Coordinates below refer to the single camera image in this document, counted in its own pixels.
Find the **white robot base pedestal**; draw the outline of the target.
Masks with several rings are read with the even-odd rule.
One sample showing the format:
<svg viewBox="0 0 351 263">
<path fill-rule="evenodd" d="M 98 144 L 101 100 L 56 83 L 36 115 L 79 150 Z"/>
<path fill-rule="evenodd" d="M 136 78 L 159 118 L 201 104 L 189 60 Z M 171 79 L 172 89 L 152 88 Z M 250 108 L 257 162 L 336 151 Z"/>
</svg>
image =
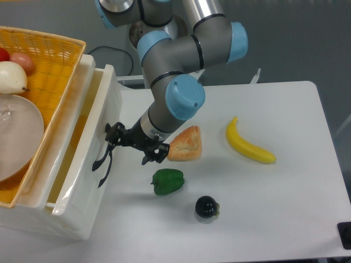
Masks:
<svg viewBox="0 0 351 263">
<path fill-rule="evenodd" d="M 165 31 L 172 40 L 187 36 L 189 34 L 186 22 L 180 16 L 175 14 L 173 14 L 172 20 L 163 27 L 151 27 L 143 21 L 138 21 L 131 24 L 129 28 L 129 40 L 134 49 L 137 48 L 139 40 L 145 34 L 154 30 Z M 123 86 L 132 89 L 150 88 L 148 82 L 144 80 L 143 74 L 130 77 L 118 77 L 118 82 Z"/>
</svg>

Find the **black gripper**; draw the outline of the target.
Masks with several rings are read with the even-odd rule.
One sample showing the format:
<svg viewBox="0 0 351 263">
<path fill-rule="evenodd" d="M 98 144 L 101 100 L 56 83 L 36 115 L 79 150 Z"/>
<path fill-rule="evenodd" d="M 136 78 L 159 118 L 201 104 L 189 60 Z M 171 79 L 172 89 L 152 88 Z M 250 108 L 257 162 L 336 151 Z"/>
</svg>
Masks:
<svg viewBox="0 0 351 263">
<path fill-rule="evenodd" d="M 105 133 L 107 152 L 112 152 L 116 146 L 125 147 L 131 144 L 132 147 L 144 152 L 142 165 L 148 162 L 162 163 L 168 156 L 170 145 L 162 143 L 157 135 L 152 138 L 148 137 L 142 130 L 140 122 L 136 122 L 128 130 L 121 122 L 117 122 L 113 126 L 107 123 Z"/>
</svg>

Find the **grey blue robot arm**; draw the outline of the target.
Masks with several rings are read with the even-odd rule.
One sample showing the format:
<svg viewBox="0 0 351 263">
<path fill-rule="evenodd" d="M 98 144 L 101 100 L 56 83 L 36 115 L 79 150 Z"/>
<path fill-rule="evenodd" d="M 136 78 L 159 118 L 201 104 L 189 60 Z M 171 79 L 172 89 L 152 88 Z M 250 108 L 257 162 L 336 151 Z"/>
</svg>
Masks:
<svg viewBox="0 0 351 263">
<path fill-rule="evenodd" d="M 108 27 L 137 21 L 151 27 L 137 52 L 154 102 L 130 129 L 106 125 L 104 156 L 111 158 L 116 146 L 130 146 L 144 152 L 143 163 L 161 163 L 169 151 L 166 139 L 205 102 L 204 88 L 191 73 L 244 57 L 246 30 L 227 19 L 220 1 L 184 1 L 193 32 L 176 39 L 164 30 L 173 20 L 171 1 L 96 1 L 96 6 Z"/>
</svg>

